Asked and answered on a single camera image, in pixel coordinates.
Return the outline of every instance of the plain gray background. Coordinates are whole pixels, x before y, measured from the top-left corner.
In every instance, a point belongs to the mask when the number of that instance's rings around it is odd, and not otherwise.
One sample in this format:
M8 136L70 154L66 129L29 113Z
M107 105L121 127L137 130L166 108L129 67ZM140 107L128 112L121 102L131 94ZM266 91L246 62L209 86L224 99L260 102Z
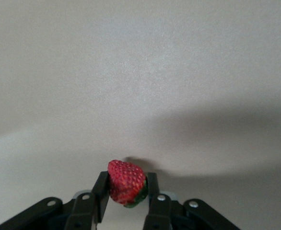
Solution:
M1 0L0 223L112 159L281 229L281 0ZM110 200L99 229L147 212Z

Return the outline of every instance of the strawberry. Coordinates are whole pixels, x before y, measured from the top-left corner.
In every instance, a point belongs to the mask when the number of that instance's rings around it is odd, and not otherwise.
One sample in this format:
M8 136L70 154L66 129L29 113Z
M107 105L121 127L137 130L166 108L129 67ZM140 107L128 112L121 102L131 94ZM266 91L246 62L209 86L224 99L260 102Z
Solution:
M110 196L124 207L134 207L148 194L146 175L130 162L112 160L107 167L110 175Z

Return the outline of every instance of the gray surface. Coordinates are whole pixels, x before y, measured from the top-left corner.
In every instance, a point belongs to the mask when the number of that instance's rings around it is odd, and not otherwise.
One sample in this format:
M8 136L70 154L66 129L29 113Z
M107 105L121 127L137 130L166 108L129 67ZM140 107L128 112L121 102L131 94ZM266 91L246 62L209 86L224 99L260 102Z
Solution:
M281 229L281 1L0 1L0 223L126 158ZM99 229L141 229L146 205Z

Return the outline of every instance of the red strawberry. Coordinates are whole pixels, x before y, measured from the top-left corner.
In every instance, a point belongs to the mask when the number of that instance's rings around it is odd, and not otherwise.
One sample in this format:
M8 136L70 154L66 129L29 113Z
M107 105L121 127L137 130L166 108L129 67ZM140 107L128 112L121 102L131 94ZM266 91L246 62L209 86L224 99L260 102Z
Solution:
M132 163L112 160L107 167L110 175L110 196L124 207L134 207L148 194L146 175Z

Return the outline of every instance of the white table surface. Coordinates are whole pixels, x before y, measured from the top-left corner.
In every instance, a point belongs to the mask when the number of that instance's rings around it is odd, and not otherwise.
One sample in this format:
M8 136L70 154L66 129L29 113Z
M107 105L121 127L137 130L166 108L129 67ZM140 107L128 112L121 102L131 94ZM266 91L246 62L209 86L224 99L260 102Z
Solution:
M0 223L112 159L281 229L281 1L0 1ZM147 211L110 200L99 230Z

